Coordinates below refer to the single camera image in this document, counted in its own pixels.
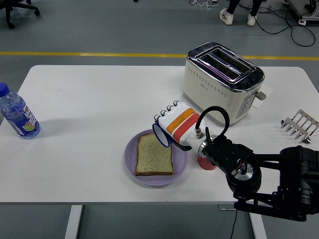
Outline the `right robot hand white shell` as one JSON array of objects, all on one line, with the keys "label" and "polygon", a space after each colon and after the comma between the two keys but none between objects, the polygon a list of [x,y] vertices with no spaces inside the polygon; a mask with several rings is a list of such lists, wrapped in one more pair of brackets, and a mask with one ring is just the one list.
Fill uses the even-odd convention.
[{"label": "right robot hand white shell", "polygon": [[153,132],[164,147],[175,144],[184,151],[193,149],[203,157],[203,150],[207,146],[207,123],[202,120],[197,127],[199,117],[200,115],[185,102],[174,101],[155,116]]}]

